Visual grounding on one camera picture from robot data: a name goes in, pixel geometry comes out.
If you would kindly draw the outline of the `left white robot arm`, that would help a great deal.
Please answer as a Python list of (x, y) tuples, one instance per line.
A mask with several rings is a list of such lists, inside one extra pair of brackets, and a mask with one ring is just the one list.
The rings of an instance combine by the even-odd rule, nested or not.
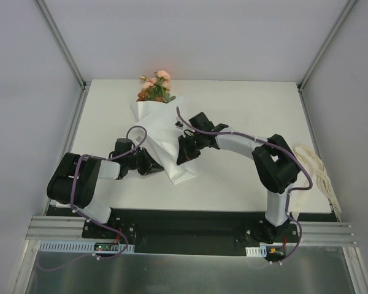
[(147, 176), (164, 171), (164, 167), (146, 148), (136, 146), (128, 138), (116, 140), (108, 159), (66, 153), (48, 183), (47, 196), (69, 206), (73, 212), (97, 221), (96, 231), (103, 238), (111, 238), (118, 225), (110, 218), (112, 208), (97, 198), (110, 192), (104, 184), (122, 180), (132, 170)]

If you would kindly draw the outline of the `cream printed ribbon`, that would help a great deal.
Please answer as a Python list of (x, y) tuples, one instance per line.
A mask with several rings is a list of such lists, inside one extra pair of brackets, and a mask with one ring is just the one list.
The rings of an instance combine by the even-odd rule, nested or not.
[(341, 221), (342, 210), (323, 161), (316, 155), (314, 150), (301, 143), (293, 146), (293, 153), (308, 171), (314, 185), (328, 199), (337, 221)]

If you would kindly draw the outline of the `pink rose stem with leaves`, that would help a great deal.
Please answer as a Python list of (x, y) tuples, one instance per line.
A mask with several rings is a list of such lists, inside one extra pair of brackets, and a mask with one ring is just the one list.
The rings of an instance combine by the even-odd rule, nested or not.
[(162, 87), (160, 87), (160, 86), (153, 86), (153, 87), (156, 87), (156, 88), (161, 88), (162, 90), (163, 90), (163, 93), (165, 93), (165, 95), (166, 95), (166, 98), (167, 98), (167, 100), (168, 100), (168, 103), (169, 102), (172, 102), (173, 100), (175, 100), (175, 96), (174, 95), (172, 95), (171, 94), (171, 90), (170, 91), (168, 91), (168, 90), (165, 90), (165, 89), (163, 89)]

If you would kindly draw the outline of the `translucent white wrapping paper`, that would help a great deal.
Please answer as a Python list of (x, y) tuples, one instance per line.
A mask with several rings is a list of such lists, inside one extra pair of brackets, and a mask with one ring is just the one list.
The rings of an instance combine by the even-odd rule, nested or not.
[(183, 128), (178, 122), (176, 108), (186, 116), (187, 102), (179, 96), (167, 104), (154, 101), (133, 102), (131, 107), (138, 125), (146, 128), (147, 142), (153, 148), (171, 183), (176, 185), (197, 177), (196, 165), (187, 162), (177, 165), (179, 144), (178, 137), (183, 135)]

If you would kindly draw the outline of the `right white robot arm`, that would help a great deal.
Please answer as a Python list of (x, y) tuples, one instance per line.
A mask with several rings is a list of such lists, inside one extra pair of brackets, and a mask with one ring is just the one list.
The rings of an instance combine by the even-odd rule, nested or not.
[(253, 160), (267, 190), (267, 208), (264, 220), (251, 230), (251, 235), (267, 244), (284, 237), (290, 223), (289, 193), (302, 171), (285, 139), (278, 134), (261, 139), (236, 132), (227, 124), (214, 125), (203, 112), (175, 125), (189, 127), (178, 137), (177, 165), (198, 158), (204, 148), (231, 151)]

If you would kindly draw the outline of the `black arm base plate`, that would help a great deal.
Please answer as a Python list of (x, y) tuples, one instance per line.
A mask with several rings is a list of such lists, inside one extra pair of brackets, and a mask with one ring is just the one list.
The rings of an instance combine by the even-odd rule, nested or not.
[(244, 256), (260, 244), (295, 244), (298, 227), (286, 221), (275, 228), (260, 212), (114, 209), (105, 226), (80, 216), (83, 239), (119, 240), (140, 254)]

